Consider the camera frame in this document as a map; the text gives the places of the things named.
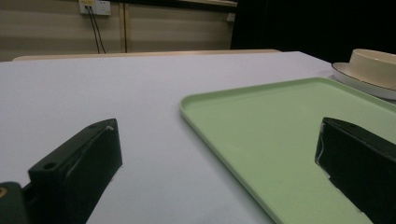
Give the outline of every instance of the screw hole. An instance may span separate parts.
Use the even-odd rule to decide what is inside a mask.
[[[52,169],[52,168],[55,167],[55,166],[56,166],[56,162],[50,162],[50,163],[47,163],[47,164],[44,166],[44,169],[50,170],[50,169]]]
[[[2,198],[3,196],[5,196],[7,194],[7,189],[6,188],[0,188],[0,198]]]

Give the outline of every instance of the white table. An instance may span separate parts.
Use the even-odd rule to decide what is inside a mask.
[[[0,182],[84,127],[116,118],[123,166],[89,223],[272,223],[179,114],[189,94],[332,78],[301,52],[0,63]]]

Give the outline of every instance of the white plate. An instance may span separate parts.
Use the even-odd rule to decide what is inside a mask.
[[[332,70],[338,80],[352,88],[367,92],[380,98],[396,100],[396,90],[376,86],[353,77],[349,72],[349,63],[333,63]]]

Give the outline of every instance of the white bowl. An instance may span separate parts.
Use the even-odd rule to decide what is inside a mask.
[[[354,49],[349,60],[353,77],[396,90],[396,55],[370,49]]]
[[[333,63],[332,70],[338,80],[352,88],[380,98],[396,100],[396,90],[383,88],[372,83],[358,80],[350,73],[348,63]]]

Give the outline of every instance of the electrical outlet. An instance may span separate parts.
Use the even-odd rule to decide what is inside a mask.
[[[96,15],[105,15],[105,16],[111,15],[109,1],[95,0],[95,4],[96,4],[96,13],[95,13]]]
[[[88,14],[88,9],[85,7],[91,7],[94,9],[95,0],[78,0],[79,12],[81,14]]]
[[[78,0],[78,2],[79,2],[79,12],[81,14],[89,14],[89,11],[86,7],[90,7],[92,9],[93,14],[95,15],[103,15],[103,16],[111,15],[109,1]]]

